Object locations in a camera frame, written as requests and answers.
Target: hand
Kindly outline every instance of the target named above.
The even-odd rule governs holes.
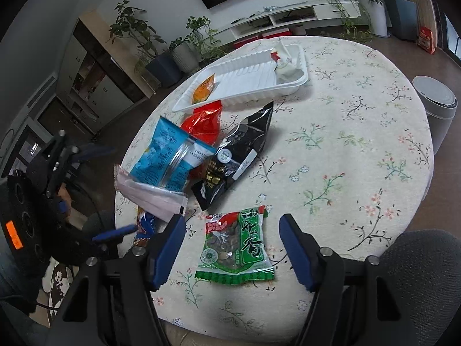
[[[71,196],[69,195],[69,193],[67,192],[66,188],[65,188],[65,184],[63,183],[61,185],[61,187],[59,188],[59,191],[58,191],[58,196],[65,201],[65,204],[67,206],[67,211],[65,213],[65,216],[67,218],[69,218],[69,216],[71,215],[71,208],[72,208],[72,198]]]

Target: tv stand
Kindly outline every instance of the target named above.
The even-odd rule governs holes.
[[[357,1],[342,1],[341,4],[350,18],[361,16]],[[224,45],[247,36],[293,25],[302,24],[308,29],[341,24],[341,15],[342,12],[326,0],[291,4],[234,21],[220,27],[214,37]]]

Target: green snack bag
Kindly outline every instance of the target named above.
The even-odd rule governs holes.
[[[195,277],[226,285],[273,279],[274,267],[264,250],[264,217],[266,206],[207,216]]]

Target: table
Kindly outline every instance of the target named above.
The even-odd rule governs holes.
[[[259,40],[224,61],[275,41]],[[225,286],[194,279],[202,251],[204,212],[192,194],[187,234],[169,282],[152,293],[160,318],[195,332],[254,342],[287,341],[303,325],[313,295],[298,283],[278,235],[278,220],[291,213],[300,228],[343,257],[381,255],[402,233],[425,195],[433,154],[424,107],[408,79],[380,52],[358,43],[324,37],[285,37],[306,54],[310,80],[276,100],[260,158],[220,199],[218,212],[260,204],[266,250],[275,266],[273,281]],[[160,115],[176,124],[184,116],[171,108],[192,79],[151,114],[126,152],[131,169],[150,142]],[[223,111],[229,133],[267,100]],[[116,195],[117,227],[133,223],[136,206]],[[133,237],[125,237],[124,254]]]

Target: orange tape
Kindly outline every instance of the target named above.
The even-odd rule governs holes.
[[[13,221],[8,221],[6,223],[6,230],[8,230],[8,234],[11,237],[11,241],[13,242],[15,249],[21,249],[22,247],[24,247],[22,245],[21,239],[19,239],[19,235],[16,231],[16,228],[14,227]]]

